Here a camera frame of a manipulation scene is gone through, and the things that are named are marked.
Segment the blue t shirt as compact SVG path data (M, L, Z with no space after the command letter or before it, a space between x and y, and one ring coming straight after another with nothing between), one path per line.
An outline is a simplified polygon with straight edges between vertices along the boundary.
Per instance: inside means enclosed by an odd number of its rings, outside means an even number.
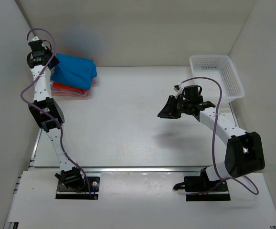
M93 60L58 53L58 65L54 68L51 80L56 83L89 90L97 77Z

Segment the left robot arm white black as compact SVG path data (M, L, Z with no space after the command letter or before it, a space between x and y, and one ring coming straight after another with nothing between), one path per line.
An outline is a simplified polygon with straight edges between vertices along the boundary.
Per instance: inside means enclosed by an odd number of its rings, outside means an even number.
M55 155L59 161L60 172L55 176L66 187L74 191L82 191L87 187L86 178L80 167L69 158L61 143L63 137L62 124L64 115L53 99L51 93L51 69L59 61L52 50L44 45L37 36L28 42L31 52L27 56L27 63L35 83L33 102L28 105L37 125L50 139Z

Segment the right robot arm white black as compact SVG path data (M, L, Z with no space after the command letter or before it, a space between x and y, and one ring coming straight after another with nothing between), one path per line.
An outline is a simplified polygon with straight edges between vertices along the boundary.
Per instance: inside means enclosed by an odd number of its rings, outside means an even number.
M192 115L226 146L224 161L204 170L204 176L199 179L201 189L210 191L217 180L238 178L265 168L262 141L257 132L249 133L220 114L217 105L203 100L200 86L176 85L174 89L176 95L169 96L158 117L179 119L182 114Z

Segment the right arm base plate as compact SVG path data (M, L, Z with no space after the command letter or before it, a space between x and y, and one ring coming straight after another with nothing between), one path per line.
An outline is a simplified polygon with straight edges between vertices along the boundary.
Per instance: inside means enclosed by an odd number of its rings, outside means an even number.
M184 176L184 181L174 185L173 190L184 189L186 201L230 201L226 181L210 181L203 168L198 176Z

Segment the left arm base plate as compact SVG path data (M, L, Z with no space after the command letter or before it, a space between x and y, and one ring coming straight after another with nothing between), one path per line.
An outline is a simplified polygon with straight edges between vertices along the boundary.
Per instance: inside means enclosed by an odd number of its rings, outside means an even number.
M78 187L66 187L61 181L58 181L55 198L56 199L69 199L69 200L98 200L100 177L90 176L87 177L90 189L85 182Z

